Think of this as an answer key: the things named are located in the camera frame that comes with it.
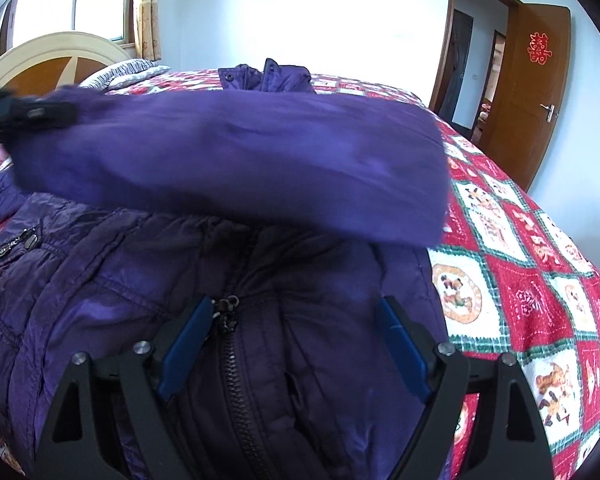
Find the purple puffer jacket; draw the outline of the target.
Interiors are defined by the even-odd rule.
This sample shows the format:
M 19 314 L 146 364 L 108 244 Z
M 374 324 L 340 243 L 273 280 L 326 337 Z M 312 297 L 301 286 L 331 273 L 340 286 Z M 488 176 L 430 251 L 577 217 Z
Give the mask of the purple puffer jacket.
M 168 421 L 206 479 L 385 479 L 422 404 L 374 325 L 391 296 L 446 336 L 428 252 L 448 158 L 425 107 L 318 94 L 268 62 L 213 91 L 65 88 L 75 125 L 6 144 L 0 435 L 30 470 L 61 376 L 234 301 Z

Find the cream and wood headboard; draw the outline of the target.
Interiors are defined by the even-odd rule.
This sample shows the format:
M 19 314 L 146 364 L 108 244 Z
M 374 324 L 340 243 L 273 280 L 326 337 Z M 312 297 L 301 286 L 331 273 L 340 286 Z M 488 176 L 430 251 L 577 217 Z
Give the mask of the cream and wood headboard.
M 11 48 L 0 56 L 0 90 L 42 96 L 79 84 L 130 56 L 112 41 L 87 32 L 54 32 Z

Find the striped grey pillow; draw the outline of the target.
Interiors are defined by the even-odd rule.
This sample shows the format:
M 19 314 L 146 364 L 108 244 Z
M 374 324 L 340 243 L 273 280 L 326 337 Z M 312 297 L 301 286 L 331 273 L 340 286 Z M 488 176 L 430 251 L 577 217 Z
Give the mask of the striped grey pillow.
M 98 91 L 120 90 L 152 77 L 163 75 L 169 70 L 169 66 L 156 64 L 144 58 L 130 58 L 108 65 L 102 70 L 91 74 L 79 83 L 79 87 Z

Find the red patchwork bear quilt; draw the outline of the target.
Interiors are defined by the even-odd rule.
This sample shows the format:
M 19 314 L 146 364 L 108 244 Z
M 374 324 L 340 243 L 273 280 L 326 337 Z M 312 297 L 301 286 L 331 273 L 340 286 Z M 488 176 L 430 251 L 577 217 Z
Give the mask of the red patchwork bear quilt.
M 163 74 L 122 90 L 95 91 L 122 96 L 213 91 L 222 86 L 222 70 Z M 427 108 L 417 96 L 382 84 L 309 76 L 318 94 Z M 428 252 L 446 329 L 445 338 L 434 341 L 449 341 L 471 358 L 516 356 L 550 446 L 552 479 L 570 478 L 590 464 L 600 443 L 600 271 L 495 162 L 429 111 L 439 125 L 449 171 L 442 237 Z M 121 401 L 117 393 L 114 414 L 129 479 L 150 479 Z M 459 479 L 477 404 L 478 396 L 465 396 L 438 479 Z M 33 478 L 34 461 L 24 470 L 6 448 L 0 479 Z

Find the yellow floral curtain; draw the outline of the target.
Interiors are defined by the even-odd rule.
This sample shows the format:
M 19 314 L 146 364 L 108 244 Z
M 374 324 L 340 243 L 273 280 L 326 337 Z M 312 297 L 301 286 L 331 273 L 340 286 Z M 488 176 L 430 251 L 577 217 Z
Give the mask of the yellow floral curtain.
M 161 44 L 158 19 L 158 0 L 132 0 L 134 44 L 140 58 L 159 61 Z

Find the brown wooden door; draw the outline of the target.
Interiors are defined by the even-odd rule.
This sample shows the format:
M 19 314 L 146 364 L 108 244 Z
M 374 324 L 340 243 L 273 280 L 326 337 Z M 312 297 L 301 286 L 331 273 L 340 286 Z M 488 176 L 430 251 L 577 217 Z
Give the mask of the brown wooden door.
M 545 32 L 553 56 L 531 63 L 529 35 Z M 565 6 L 528 3 L 509 9 L 494 100 L 478 147 L 523 190 L 530 188 L 552 140 L 570 60 L 571 15 Z M 548 124 L 540 104 L 556 106 Z

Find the red double happiness sticker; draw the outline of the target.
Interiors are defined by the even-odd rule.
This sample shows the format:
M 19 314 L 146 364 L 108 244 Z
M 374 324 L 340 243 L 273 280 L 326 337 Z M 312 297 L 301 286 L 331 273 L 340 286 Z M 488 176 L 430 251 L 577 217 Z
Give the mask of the red double happiness sticker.
M 541 66 L 547 63 L 553 56 L 553 51 L 548 47 L 548 36 L 545 32 L 532 32 L 529 35 L 527 53 L 531 63 Z

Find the window with frame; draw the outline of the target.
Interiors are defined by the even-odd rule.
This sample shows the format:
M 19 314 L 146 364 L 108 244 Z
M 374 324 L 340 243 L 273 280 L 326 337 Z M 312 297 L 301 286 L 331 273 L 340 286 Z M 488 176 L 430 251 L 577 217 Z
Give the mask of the window with frame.
M 132 44 L 132 0 L 10 0 L 0 25 L 0 53 L 55 32 Z

